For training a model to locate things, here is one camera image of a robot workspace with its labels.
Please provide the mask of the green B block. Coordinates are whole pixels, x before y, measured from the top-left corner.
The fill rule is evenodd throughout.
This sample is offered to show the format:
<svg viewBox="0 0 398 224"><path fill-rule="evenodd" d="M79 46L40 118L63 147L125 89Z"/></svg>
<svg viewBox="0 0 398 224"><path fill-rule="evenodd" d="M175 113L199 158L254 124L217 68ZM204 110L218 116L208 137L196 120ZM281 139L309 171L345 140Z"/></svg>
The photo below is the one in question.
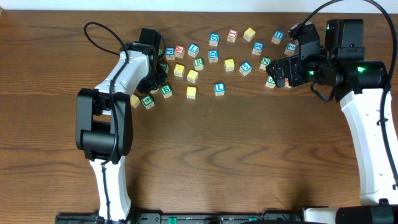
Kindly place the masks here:
<svg viewBox="0 0 398 224"><path fill-rule="evenodd" d="M173 95L172 88L169 84L161 86L160 90L164 98L168 98Z"/></svg>

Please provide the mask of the green R block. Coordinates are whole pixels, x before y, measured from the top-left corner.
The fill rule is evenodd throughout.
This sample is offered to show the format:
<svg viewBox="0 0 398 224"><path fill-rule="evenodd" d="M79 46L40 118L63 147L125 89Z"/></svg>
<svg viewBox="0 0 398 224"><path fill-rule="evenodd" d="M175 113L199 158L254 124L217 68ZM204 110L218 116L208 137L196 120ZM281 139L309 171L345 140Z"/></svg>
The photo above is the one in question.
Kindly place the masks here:
<svg viewBox="0 0 398 224"><path fill-rule="evenodd" d="M194 69L196 71L203 70L204 69L204 61L203 61L203 59L201 57L194 59L193 60L193 66L194 66Z"/></svg>

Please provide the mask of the yellow O block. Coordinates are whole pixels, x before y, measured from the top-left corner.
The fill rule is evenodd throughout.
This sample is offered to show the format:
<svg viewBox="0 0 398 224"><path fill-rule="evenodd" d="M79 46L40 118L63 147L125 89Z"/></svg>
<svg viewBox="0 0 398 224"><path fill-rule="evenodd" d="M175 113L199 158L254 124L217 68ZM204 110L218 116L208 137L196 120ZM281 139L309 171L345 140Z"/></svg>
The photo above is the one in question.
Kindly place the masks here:
<svg viewBox="0 0 398 224"><path fill-rule="evenodd" d="M197 95L197 88L195 86L188 86L186 96L188 99L195 99Z"/></svg>

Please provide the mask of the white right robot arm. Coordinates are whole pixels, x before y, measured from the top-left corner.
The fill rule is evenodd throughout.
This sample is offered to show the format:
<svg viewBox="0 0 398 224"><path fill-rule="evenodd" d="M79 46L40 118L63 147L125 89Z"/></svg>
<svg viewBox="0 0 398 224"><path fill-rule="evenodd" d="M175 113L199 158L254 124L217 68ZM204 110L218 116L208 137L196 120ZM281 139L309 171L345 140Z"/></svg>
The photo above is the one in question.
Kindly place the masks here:
<svg viewBox="0 0 398 224"><path fill-rule="evenodd" d="M348 122L360 178L357 207L305 208L305 223L396 223L397 183L391 159L397 158L397 136L391 115L391 96L384 94L386 66L366 60L361 19L333 19L325 40L307 22L289 32L297 54L287 47L284 58L273 60L267 73L277 87L304 83L327 85L330 100L340 104Z"/></svg>

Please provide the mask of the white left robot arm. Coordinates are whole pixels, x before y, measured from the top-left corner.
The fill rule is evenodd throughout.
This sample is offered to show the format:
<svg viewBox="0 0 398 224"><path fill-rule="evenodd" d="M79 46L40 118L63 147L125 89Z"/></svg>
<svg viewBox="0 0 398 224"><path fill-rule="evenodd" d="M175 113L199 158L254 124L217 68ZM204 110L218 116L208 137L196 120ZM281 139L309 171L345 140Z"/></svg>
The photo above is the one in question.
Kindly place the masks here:
<svg viewBox="0 0 398 224"><path fill-rule="evenodd" d="M167 78L159 65L162 36L143 28L138 41L122 42L119 60L104 81L76 98L75 141L93 168L99 193L95 223L127 223L131 199L125 160L133 140L131 96L149 93Z"/></svg>

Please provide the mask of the red M block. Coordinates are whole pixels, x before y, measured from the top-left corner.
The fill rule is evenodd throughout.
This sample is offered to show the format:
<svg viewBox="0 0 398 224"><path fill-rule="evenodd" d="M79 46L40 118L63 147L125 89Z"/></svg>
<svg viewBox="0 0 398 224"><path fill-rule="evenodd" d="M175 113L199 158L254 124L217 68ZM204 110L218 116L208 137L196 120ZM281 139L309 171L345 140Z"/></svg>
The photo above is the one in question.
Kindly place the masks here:
<svg viewBox="0 0 398 224"><path fill-rule="evenodd" d="M285 87L287 88L291 88L290 84L289 84L289 79L285 78Z"/></svg>

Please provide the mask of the blue P block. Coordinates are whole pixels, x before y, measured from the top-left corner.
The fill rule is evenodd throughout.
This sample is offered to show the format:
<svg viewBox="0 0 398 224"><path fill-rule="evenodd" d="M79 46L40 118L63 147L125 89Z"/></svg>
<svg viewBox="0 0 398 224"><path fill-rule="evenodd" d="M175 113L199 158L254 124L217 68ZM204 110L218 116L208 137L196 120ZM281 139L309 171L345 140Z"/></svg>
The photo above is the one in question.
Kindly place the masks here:
<svg viewBox="0 0 398 224"><path fill-rule="evenodd" d="M165 58L167 60L174 60L175 59L175 49L173 47L167 47L165 49Z"/></svg>

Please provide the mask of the blue 2 block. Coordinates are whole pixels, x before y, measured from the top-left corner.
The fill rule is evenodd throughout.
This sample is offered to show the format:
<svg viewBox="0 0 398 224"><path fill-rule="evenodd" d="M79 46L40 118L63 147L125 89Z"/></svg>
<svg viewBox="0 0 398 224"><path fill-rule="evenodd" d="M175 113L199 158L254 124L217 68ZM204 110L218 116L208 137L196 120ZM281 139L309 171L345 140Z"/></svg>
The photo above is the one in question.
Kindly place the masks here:
<svg viewBox="0 0 398 224"><path fill-rule="evenodd" d="M297 49L297 44L288 43L285 48L284 54L288 56L294 55L296 49Z"/></svg>

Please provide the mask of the green J block left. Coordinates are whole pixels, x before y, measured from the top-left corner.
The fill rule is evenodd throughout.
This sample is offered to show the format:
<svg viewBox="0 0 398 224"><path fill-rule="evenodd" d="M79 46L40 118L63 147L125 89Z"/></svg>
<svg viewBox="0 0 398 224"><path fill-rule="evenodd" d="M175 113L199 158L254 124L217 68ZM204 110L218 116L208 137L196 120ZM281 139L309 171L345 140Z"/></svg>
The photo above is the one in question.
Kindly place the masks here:
<svg viewBox="0 0 398 224"><path fill-rule="evenodd" d="M160 63L160 66L162 67L162 69L163 69L163 71L164 71L165 73L168 73L168 72L169 72L169 65L168 65L167 63L161 62L161 63Z"/></svg>

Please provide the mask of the green j block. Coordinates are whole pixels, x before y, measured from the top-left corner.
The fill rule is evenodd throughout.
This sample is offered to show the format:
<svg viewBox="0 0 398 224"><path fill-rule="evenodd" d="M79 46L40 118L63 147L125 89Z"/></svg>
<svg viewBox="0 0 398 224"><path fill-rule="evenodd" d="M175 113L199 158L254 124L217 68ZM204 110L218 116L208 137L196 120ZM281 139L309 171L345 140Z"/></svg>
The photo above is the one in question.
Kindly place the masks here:
<svg viewBox="0 0 398 224"><path fill-rule="evenodd" d="M163 69L163 71L164 71L165 73L168 73L168 72L169 72L169 65L168 65L167 63L161 62L161 63L160 63L160 66L162 67L162 69Z"/></svg>
<svg viewBox="0 0 398 224"><path fill-rule="evenodd" d="M275 87L275 82L274 82L274 80L272 79L271 76L268 76L265 86L268 87L268 88L274 88Z"/></svg>

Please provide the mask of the red A block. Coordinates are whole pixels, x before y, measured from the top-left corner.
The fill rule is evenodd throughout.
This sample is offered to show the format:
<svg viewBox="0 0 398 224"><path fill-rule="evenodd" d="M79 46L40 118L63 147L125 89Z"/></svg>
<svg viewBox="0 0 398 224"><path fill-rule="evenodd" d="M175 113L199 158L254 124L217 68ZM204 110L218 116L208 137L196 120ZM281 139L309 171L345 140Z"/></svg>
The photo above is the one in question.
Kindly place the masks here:
<svg viewBox="0 0 398 224"><path fill-rule="evenodd" d="M176 45L174 48L174 54L176 58L183 58L185 55L185 47L182 45Z"/></svg>

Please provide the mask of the green J block right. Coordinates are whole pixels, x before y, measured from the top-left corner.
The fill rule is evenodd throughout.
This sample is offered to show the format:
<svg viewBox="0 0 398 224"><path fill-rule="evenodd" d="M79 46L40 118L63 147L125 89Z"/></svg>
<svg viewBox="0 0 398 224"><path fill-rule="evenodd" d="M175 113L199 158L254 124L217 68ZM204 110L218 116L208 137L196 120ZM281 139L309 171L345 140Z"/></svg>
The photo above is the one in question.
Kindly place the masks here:
<svg viewBox="0 0 398 224"><path fill-rule="evenodd" d="M274 80L272 79L271 76L268 76L265 86L268 87L268 88L274 88L275 87L275 82L274 82Z"/></svg>

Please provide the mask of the green N block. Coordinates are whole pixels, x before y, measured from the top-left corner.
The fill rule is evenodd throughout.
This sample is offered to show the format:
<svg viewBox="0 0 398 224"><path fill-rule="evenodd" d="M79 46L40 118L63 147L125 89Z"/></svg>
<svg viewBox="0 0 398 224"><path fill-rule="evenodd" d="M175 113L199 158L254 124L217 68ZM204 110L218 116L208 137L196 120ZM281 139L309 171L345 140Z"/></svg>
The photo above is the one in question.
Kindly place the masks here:
<svg viewBox="0 0 398 224"><path fill-rule="evenodd" d="M266 70L266 67L272 62L272 60L270 58L267 57L263 57L260 63L259 68L261 70Z"/></svg>

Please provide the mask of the blue H block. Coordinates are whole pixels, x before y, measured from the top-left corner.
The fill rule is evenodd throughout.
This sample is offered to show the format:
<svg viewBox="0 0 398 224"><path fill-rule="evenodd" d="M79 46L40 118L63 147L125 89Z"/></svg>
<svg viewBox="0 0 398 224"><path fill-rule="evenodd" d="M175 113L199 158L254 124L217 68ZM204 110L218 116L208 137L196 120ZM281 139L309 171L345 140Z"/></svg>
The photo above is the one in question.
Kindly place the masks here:
<svg viewBox="0 0 398 224"><path fill-rule="evenodd" d="M272 36L271 42L274 43L274 44L279 45L280 42L282 41L283 37L284 37L284 33L279 31L279 30L276 30L274 32L274 35Z"/></svg>

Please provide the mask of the yellow K block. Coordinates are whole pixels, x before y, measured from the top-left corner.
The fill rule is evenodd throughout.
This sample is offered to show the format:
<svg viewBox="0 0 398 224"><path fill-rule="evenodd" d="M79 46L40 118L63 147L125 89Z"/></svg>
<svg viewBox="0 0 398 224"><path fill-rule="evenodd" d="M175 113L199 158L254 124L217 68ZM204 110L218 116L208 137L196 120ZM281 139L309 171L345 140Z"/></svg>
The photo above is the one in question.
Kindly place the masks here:
<svg viewBox="0 0 398 224"><path fill-rule="evenodd" d="M183 76L184 76L184 73L185 73L185 66L176 63L176 64L175 64L175 67L174 67L174 75L175 75L176 77L183 77Z"/></svg>

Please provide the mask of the blue L block upper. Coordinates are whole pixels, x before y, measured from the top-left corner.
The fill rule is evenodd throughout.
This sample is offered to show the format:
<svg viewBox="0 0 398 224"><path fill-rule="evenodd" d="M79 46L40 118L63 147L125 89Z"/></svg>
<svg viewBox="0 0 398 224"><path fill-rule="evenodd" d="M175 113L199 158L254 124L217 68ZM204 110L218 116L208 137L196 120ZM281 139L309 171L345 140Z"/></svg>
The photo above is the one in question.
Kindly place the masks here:
<svg viewBox="0 0 398 224"><path fill-rule="evenodd" d="M190 44L188 48L188 54L191 57L196 57L199 53L199 46L197 44Z"/></svg>

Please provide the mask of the blue l block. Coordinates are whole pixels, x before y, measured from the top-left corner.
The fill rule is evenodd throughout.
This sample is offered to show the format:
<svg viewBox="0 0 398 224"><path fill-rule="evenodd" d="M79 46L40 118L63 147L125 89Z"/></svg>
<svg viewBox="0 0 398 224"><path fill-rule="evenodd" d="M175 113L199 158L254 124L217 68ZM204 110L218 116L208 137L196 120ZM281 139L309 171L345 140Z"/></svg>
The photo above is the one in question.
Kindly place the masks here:
<svg viewBox="0 0 398 224"><path fill-rule="evenodd" d="M191 57L196 57L199 53L199 46L197 44L190 44L188 48L188 54Z"/></svg>
<svg viewBox="0 0 398 224"><path fill-rule="evenodd" d="M221 96L225 94L225 85L224 83L215 83L214 85L215 95Z"/></svg>

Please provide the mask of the blue X block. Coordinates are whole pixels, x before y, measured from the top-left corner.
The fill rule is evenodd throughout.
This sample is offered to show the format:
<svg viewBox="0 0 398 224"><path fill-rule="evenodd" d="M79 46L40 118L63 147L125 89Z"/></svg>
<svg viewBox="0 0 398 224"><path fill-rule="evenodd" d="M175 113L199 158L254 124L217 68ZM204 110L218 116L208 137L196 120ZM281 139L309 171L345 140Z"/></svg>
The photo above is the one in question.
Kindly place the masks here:
<svg viewBox="0 0 398 224"><path fill-rule="evenodd" d="M262 53L263 48L264 48L264 44L263 43L255 42L254 45L253 45L252 54L260 55Z"/></svg>

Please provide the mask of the yellow S block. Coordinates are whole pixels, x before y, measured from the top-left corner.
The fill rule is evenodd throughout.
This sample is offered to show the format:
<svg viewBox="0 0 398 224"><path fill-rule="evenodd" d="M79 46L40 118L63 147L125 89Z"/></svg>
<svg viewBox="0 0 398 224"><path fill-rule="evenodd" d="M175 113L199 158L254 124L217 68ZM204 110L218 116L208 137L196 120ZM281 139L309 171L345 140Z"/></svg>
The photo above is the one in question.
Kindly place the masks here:
<svg viewBox="0 0 398 224"><path fill-rule="evenodd" d="M196 83L199 77L199 73L195 70L190 70L187 74L187 80L191 83Z"/></svg>

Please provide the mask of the blue 5 block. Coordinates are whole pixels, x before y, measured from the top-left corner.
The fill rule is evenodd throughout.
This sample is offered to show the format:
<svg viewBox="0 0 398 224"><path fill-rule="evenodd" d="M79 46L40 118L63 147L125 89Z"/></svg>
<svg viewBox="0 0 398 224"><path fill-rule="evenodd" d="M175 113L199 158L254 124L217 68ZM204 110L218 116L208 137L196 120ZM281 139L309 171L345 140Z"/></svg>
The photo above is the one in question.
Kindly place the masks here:
<svg viewBox="0 0 398 224"><path fill-rule="evenodd" d="M248 75L252 70L252 65L249 62L244 62L243 64L240 65L239 67L239 72L243 75L246 76Z"/></svg>

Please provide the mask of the green 4 block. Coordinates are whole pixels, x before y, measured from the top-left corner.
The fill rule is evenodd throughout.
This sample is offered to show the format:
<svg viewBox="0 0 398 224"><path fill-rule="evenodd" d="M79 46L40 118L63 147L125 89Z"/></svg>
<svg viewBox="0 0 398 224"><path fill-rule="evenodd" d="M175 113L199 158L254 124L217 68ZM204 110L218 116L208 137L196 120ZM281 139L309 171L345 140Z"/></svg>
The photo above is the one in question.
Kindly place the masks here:
<svg viewBox="0 0 398 224"><path fill-rule="evenodd" d="M141 101L147 110L149 110L150 108L152 108L155 105L154 100L150 95L143 97L143 99Z"/></svg>

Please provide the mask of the blue D block upper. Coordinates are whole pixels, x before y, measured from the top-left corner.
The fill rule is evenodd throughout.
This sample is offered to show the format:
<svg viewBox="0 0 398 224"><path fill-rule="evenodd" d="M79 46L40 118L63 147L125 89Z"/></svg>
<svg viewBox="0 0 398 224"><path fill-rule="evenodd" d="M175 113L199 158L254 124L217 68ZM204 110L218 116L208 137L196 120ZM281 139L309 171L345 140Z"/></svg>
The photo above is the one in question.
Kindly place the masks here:
<svg viewBox="0 0 398 224"><path fill-rule="evenodd" d="M209 38L209 45L217 47L219 42L220 36L216 33L211 33Z"/></svg>

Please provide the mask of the blue d block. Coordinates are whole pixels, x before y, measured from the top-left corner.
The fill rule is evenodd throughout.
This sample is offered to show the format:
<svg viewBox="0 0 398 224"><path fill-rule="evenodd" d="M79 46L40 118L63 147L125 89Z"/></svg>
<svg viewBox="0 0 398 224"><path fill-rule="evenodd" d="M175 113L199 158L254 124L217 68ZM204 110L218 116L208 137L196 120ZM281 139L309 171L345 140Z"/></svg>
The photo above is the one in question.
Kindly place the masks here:
<svg viewBox="0 0 398 224"><path fill-rule="evenodd" d="M218 61L219 55L217 50L208 51L208 59L210 63L216 63Z"/></svg>
<svg viewBox="0 0 398 224"><path fill-rule="evenodd" d="M209 45L217 47L219 42L220 36L216 33L211 33L209 38Z"/></svg>

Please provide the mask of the yellow block top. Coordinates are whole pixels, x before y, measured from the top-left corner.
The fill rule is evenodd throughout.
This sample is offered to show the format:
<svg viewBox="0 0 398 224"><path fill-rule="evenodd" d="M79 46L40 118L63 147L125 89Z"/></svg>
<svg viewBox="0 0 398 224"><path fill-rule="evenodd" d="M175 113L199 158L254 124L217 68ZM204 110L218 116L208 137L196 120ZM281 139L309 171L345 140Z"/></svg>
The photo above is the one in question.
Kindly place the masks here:
<svg viewBox="0 0 398 224"><path fill-rule="evenodd" d="M243 38L244 40L246 40L247 42L252 41L252 39L255 37L256 31L254 29L252 29L251 27L247 28L244 31L244 35Z"/></svg>

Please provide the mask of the blue D block lower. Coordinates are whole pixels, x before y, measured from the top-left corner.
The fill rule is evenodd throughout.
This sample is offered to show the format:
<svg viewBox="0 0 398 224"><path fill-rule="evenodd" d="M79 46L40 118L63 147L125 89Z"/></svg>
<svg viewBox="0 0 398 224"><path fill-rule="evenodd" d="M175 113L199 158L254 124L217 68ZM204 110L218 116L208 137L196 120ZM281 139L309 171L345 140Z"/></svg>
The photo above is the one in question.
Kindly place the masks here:
<svg viewBox="0 0 398 224"><path fill-rule="evenodd" d="M208 51L208 59L210 63L216 63L218 61L219 55L217 50Z"/></svg>

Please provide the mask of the red I block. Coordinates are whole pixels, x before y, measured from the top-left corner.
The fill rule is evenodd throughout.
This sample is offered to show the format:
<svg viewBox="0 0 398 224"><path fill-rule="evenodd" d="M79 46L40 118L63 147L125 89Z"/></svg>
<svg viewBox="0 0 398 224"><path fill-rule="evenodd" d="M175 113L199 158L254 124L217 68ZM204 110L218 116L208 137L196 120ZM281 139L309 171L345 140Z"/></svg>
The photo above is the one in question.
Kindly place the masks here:
<svg viewBox="0 0 398 224"><path fill-rule="evenodd" d="M238 36L238 31L234 29L230 29L227 35L227 41L235 43Z"/></svg>

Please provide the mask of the blue L block lower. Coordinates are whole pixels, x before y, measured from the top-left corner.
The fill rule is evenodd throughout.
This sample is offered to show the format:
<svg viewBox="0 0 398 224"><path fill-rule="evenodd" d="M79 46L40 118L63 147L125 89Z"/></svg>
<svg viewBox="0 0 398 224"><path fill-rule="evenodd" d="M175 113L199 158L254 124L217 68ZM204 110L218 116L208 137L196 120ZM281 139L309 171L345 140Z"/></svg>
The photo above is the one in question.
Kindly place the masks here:
<svg viewBox="0 0 398 224"><path fill-rule="evenodd" d="M215 83L214 85L215 95L221 96L225 94L225 85L224 83Z"/></svg>

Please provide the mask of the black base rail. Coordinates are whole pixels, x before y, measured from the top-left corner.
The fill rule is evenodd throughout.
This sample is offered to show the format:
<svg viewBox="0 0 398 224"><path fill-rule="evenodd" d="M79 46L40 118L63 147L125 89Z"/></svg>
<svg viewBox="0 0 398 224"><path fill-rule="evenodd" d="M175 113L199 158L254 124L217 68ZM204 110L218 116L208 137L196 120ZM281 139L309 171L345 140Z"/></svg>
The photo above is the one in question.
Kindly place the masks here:
<svg viewBox="0 0 398 224"><path fill-rule="evenodd" d="M252 222L277 222L277 223L300 223L303 222L301 215L282 213L276 210L268 210L265 214L159 214L138 213L128 215L125 220L107 221L97 213L92 215L57 215L55 223L130 223L130 224L204 224L204 223L252 223Z"/></svg>

